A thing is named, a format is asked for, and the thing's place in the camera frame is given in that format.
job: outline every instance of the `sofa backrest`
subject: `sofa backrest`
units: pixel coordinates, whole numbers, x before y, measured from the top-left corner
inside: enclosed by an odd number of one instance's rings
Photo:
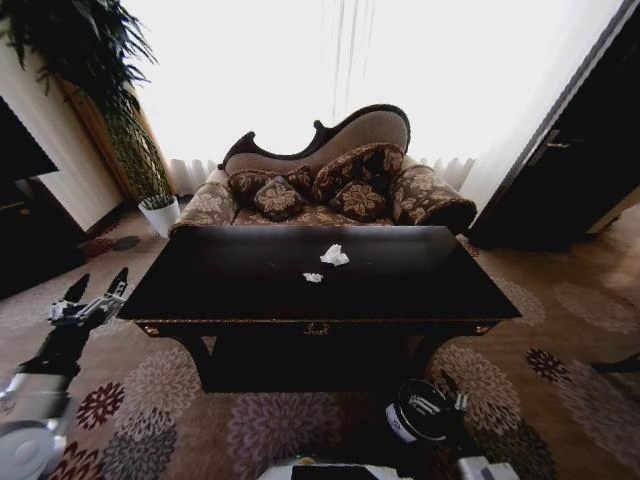
[[[326,163],[354,148],[376,142],[394,143],[406,153],[411,135],[406,114],[393,105],[371,105],[351,114],[340,124],[327,128],[318,120],[311,143],[293,155],[279,155],[258,147],[249,132],[238,140],[218,166],[228,175],[244,169],[288,172],[309,165],[313,175]]]

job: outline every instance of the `table top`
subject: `table top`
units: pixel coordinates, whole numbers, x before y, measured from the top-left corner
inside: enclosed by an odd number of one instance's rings
[[[348,264],[320,261],[333,244]],[[303,273],[324,278],[311,283]],[[515,316],[449,230],[413,226],[182,228],[120,311],[211,322]]]

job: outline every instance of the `crumpled tissue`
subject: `crumpled tissue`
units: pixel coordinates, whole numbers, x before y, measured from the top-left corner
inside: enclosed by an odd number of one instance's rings
[[[322,277],[324,275],[320,275],[319,273],[303,273],[304,278],[307,279],[307,282],[320,283],[322,281]]]
[[[331,245],[331,247],[329,247],[329,250],[327,250],[325,254],[320,257],[320,261],[324,263],[332,263],[334,267],[349,263],[349,257],[347,257],[346,253],[342,253],[341,250],[341,245]]]

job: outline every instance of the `door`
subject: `door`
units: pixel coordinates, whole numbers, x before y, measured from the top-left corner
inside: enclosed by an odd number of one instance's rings
[[[625,23],[471,239],[564,248],[640,184],[640,10]]]

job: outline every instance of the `sheer curtain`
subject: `sheer curtain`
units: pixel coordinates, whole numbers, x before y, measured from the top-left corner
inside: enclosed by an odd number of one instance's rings
[[[262,148],[294,153],[311,139],[313,120],[334,125],[371,103],[405,110],[409,153],[448,172],[459,188],[473,161],[488,164],[488,152],[532,105],[553,103],[556,86],[569,80],[584,45],[621,1],[183,0],[176,9],[126,0],[125,6],[149,29],[159,64],[141,65],[151,83],[139,93],[187,193],[250,130]],[[585,33],[576,13],[598,17],[593,31]],[[584,45],[562,50],[578,37]],[[555,68],[561,50],[568,68]]]

